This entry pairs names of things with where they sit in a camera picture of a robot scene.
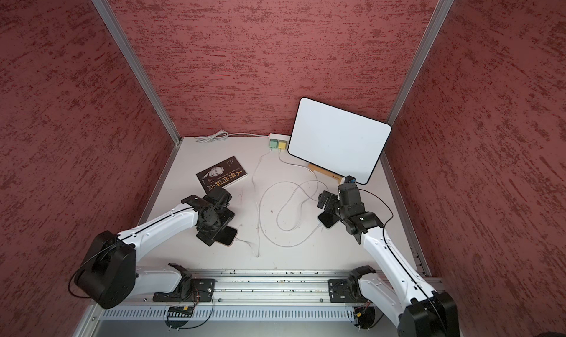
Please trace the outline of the black smartphone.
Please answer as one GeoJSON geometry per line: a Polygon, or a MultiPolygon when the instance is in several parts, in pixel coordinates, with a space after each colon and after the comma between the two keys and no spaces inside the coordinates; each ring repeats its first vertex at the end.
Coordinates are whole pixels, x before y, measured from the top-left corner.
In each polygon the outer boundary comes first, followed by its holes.
{"type": "Polygon", "coordinates": [[[224,246],[231,246],[237,237],[237,233],[238,231],[235,228],[226,226],[218,231],[218,233],[214,236],[213,241],[224,246]]]}
{"type": "Polygon", "coordinates": [[[334,213],[322,212],[318,215],[318,220],[325,228],[330,229],[340,221],[340,217],[334,213]]]}

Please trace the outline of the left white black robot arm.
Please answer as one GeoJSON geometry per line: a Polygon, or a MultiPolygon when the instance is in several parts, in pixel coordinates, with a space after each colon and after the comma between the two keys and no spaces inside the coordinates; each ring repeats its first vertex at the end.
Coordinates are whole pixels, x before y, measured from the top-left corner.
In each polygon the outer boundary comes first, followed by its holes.
{"type": "Polygon", "coordinates": [[[172,210],[146,223],[117,234],[97,235],[88,248],[70,284],[84,292],[100,307],[110,309],[129,297],[153,294],[158,302],[197,302],[202,294],[183,266],[141,266],[144,256],[175,235],[195,229],[196,237],[207,246],[229,246],[237,230],[229,226],[235,214],[228,206],[231,194],[215,188],[203,198],[190,195],[172,210]]]}

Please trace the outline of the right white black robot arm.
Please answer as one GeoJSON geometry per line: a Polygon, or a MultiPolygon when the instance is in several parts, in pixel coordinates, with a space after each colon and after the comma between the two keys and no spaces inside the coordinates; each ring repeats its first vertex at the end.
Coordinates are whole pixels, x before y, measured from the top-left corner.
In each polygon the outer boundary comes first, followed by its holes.
{"type": "Polygon", "coordinates": [[[318,220],[331,228],[342,223],[374,259],[384,278],[370,266],[353,270],[353,294],[370,301],[396,327],[398,336],[459,336],[458,308],[447,292],[437,291],[402,256],[386,230],[386,222],[368,210],[361,189],[351,178],[338,193],[318,196],[318,220]]]}

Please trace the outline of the dark portrait book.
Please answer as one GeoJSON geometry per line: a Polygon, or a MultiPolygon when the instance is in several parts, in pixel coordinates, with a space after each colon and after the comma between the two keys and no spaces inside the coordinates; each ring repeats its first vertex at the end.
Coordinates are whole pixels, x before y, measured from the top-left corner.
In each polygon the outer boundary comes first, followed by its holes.
{"type": "Polygon", "coordinates": [[[225,188],[244,179],[248,172],[235,156],[229,157],[196,174],[196,177],[206,194],[216,188],[225,188]]]}

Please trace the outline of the white tablet screen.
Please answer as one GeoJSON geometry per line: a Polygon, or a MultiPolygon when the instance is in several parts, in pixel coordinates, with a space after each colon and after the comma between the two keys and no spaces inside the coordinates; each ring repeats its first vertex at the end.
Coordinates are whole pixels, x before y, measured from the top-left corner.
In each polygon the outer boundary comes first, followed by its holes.
{"type": "Polygon", "coordinates": [[[387,123],[302,98],[287,151],[293,157],[366,185],[391,131],[387,123]]]}

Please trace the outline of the green charger plug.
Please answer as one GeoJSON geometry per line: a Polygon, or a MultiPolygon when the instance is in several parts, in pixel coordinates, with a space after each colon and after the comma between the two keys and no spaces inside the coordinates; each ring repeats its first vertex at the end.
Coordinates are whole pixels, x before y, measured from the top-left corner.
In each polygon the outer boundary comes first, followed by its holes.
{"type": "Polygon", "coordinates": [[[277,149],[277,148],[279,147],[279,141],[278,141],[278,139],[271,139],[271,140],[269,141],[269,147],[270,147],[271,149],[277,149]]]}

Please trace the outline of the white power strip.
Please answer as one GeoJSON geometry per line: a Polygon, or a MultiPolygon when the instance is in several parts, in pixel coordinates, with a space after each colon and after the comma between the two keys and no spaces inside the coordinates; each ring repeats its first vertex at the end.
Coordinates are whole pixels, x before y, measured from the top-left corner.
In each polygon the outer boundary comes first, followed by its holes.
{"type": "Polygon", "coordinates": [[[284,134],[269,134],[268,138],[276,139],[278,142],[284,141],[286,143],[289,143],[290,141],[290,135],[284,135],[284,134]]]}

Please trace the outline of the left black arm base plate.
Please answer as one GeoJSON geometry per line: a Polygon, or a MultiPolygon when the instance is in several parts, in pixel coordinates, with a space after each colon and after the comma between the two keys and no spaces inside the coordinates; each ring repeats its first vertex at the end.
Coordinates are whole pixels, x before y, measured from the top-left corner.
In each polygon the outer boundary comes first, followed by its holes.
{"type": "Polygon", "coordinates": [[[210,303],[215,291],[216,280],[214,279],[182,279],[174,291],[170,293],[155,293],[155,303],[210,303]]]}

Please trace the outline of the aluminium mounting rail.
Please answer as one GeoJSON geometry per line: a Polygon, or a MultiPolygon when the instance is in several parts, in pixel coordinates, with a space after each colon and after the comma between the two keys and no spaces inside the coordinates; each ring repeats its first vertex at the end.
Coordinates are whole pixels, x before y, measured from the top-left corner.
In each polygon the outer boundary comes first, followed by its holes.
{"type": "MultiPolygon", "coordinates": [[[[216,280],[210,303],[197,305],[315,305],[331,303],[328,280],[349,278],[352,271],[184,271],[182,279],[200,278],[216,280]]],[[[153,294],[170,293],[179,283],[166,291],[159,287],[161,276],[149,280],[135,273],[133,279],[114,278],[105,282],[100,277],[89,278],[82,273],[73,279],[75,285],[89,295],[102,308],[133,303],[195,306],[190,303],[155,303],[153,294]]]]}

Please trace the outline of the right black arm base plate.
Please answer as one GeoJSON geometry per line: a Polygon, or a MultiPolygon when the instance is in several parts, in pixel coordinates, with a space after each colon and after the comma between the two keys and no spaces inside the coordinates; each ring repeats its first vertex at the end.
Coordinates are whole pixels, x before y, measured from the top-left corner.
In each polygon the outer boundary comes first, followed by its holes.
{"type": "Polygon", "coordinates": [[[358,280],[355,278],[328,280],[327,285],[331,303],[368,302],[368,299],[362,295],[358,280]]]}

